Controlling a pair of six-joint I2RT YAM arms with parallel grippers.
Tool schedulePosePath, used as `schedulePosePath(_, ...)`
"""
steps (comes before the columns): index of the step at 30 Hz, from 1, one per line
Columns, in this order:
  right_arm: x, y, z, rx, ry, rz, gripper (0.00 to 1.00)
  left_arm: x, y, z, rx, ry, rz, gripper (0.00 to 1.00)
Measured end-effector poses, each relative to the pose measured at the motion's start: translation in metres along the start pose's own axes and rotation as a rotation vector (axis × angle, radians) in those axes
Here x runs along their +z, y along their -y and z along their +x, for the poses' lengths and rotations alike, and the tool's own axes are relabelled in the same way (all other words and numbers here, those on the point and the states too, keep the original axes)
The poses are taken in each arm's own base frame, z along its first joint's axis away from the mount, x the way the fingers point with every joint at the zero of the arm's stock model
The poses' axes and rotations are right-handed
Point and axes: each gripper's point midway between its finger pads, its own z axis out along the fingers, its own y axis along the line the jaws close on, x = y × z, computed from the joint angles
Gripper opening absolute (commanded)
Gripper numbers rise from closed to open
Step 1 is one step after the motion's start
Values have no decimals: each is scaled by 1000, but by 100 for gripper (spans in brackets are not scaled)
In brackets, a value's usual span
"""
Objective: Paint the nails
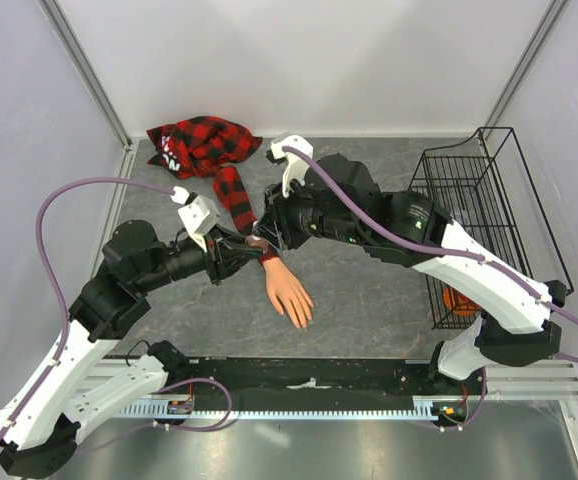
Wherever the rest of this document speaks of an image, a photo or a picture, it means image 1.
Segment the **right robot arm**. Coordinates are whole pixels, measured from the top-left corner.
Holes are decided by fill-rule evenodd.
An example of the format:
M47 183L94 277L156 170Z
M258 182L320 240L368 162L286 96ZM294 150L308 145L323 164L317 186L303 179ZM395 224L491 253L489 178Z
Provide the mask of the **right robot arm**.
M434 351L426 371L434 391L450 393L489 364L525 367L558 354L562 330L550 316L565 297L560 282L537 282L511 268L425 195L381 191L361 162L340 154L308 162L294 147L266 156L285 170L265 191L256 236L282 250L311 238L359 246L475 304L474 323Z

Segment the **red nail polish bottle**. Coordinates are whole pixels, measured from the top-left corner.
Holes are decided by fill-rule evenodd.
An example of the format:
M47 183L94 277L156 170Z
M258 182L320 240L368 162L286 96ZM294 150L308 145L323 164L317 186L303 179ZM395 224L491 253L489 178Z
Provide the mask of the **red nail polish bottle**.
M269 250L269 242L255 235L249 235L245 238L245 245L247 248L257 251L260 255Z

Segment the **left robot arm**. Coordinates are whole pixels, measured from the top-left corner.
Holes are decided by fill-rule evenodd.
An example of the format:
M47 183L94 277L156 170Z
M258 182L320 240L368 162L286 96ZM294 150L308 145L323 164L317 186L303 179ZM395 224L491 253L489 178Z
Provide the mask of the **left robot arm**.
M149 292L200 272L214 284L262 256L254 238L219 225L201 248L185 237L164 243L144 220L118 226L103 261L68 310L69 335L40 387L28 381L0 410L0 466L10 476L45 479L62 468L100 425L161 388L177 393L188 382L186 357L168 341L155 343L110 380L79 393L98 362L150 309Z

